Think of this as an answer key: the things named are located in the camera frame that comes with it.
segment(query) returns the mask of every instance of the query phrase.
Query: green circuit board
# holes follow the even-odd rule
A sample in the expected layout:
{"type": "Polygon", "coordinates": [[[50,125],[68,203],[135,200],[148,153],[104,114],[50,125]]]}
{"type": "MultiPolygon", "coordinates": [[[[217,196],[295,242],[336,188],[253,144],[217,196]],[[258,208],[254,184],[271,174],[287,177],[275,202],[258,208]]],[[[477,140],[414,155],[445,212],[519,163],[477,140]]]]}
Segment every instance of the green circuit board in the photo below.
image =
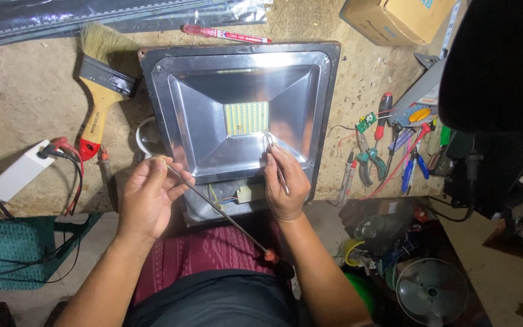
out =
{"type": "Polygon", "coordinates": [[[359,130],[360,133],[364,133],[364,131],[366,131],[376,121],[377,116],[374,112],[370,112],[365,117],[360,118],[359,122],[356,123],[356,129],[359,130]]]}

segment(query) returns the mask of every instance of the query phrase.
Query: man's right hand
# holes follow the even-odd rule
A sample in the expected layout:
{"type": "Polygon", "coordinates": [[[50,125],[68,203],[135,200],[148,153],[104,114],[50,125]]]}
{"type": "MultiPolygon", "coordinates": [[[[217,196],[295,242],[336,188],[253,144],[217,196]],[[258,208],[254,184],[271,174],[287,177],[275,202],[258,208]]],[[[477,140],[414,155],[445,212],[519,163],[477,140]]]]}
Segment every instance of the man's right hand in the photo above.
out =
{"type": "Polygon", "coordinates": [[[265,166],[265,197],[274,217],[294,220],[301,216],[301,208],[310,191],[310,182],[294,156],[277,145],[267,154],[265,166]],[[278,164],[284,171],[288,193],[278,180],[278,164]]]}

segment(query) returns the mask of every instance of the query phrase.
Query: workbench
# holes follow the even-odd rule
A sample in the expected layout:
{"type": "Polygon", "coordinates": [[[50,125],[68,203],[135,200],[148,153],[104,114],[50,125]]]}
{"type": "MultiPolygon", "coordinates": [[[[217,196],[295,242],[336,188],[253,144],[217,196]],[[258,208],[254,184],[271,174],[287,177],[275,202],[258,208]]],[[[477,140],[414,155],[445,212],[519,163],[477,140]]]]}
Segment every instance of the workbench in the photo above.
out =
{"type": "MultiPolygon", "coordinates": [[[[267,24],[235,26],[225,29],[239,33],[271,38],[274,42],[335,40],[342,43],[337,82],[330,109],[328,129],[342,124],[353,126],[360,117],[378,110],[385,92],[392,92],[395,101],[424,73],[414,52],[439,54],[440,41],[446,23],[427,47],[377,47],[351,26],[342,21],[339,11],[344,0],[303,1],[276,0],[268,12],[267,24]]],[[[228,42],[214,38],[198,38],[180,31],[128,34],[141,45],[215,44],[228,42]]],[[[87,121],[90,100],[78,81],[78,41],[75,38],[27,41],[0,47],[0,173],[9,167],[28,148],[43,139],[66,136],[77,145],[77,136],[87,121]]],[[[106,118],[104,145],[110,153],[112,170],[119,189],[135,167],[135,131],[140,122],[153,115],[146,87],[135,99],[111,108],[106,118]]],[[[365,133],[374,144],[374,130],[365,133]]],[[[325,139],[315,200],[334,199],[344,173],[345,161],[352,149],[357,151],[355,137],[341,138],[353,132],[335,128],[325,139]]],[[[379,142],[379,152],[387,160],[386,147],[392,137],[388,128],[379,142]]],[[[426,160],[424,139],[421,153],[426,160]]],[[[403,157],[402,151],[393,159],[391,169],[403,157]]],[[[113,211],[108,192],[101,178],[97,160],[84,163],[84,186],[77,212],[113,211]]],[[[355,178],[350,197],[370,194],[378,183],[365,187],[355,178]]],[[[400,195],[398,173],[377,197],[400,195]]],[[[58,215],[65,210],[75,191],[76,174],[68,160],[57,160],[6,205],[18,217],[58,215]]],[[[424,180],[415,169],[411,196],[439,194],[443,179],[424,180]]]]}

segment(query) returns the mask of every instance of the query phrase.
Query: pliers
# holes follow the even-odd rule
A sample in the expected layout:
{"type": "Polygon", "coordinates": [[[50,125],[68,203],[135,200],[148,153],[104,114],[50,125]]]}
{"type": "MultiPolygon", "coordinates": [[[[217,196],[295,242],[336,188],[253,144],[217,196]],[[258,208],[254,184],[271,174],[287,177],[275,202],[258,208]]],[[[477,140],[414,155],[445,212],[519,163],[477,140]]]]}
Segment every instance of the pliers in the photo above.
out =
{"type": "Polygon", "coordinates": [[[411,151],[411,158],[409,159],[407,167],[405,168],[405,174],[403,175],[403,183],[401,184],[402,193],[409,194],[409,191],[411,190],[409,186],[409,180],[411,179],[411,174],[413,173],[415,167],[415,160],[417,161],[417,166],[419,166],[421,172],[423,173],[423,177],[425,177],[425,179],[429,179],[429,169],[425,164],[425,160],[423,160],[423,157],[421,157],[419,152],[417,152],[417,148],[414,147],[411,151]]]}
{"type": "Polygon", "coordinates": [[[385,178],[386,165],[385,162],[378,157],[377,149],[368,146],[367,138],[364,137],[363,133],[359,132],[356,138],[359,142],[360,149],[359,154],[356,156],[356,160],[360,164],[360,180],[362,180],[366,186],[371,186],[373,185],[373,181],[370,179],[370,176],[368,174],[368,161],[372,160],[374,162],[374,165],[377,167],[378,180],[382,180],[383,178],[385,178]]]}

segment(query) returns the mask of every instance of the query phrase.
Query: red screwdriver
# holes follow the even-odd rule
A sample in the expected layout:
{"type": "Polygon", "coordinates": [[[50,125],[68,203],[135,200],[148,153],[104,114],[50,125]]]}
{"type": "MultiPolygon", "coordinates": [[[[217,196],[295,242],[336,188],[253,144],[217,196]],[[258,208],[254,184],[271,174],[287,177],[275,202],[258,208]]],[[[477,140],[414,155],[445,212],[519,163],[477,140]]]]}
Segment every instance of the red screwdriver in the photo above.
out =
{"type": "MultiPolygon", "coordinates": [[[[386,92],[382,95],[381,102],[378,104],[378,116],[381,115],[383,112],[390,111],[390,108],[393,106],[393,93],[386,92]]],[[[382,136],[385,134],[385,124],[386,124],[386,116],[383,116],[382,118],[378,119],[377,124],[377,130],[374,132],[374,150],[377,149],[377,145],[380,139],[382,139],[382,136]]],[[[370,176],[370,170],[371,170],[371,163],[368,163],[368,175],[370,176]]]]}

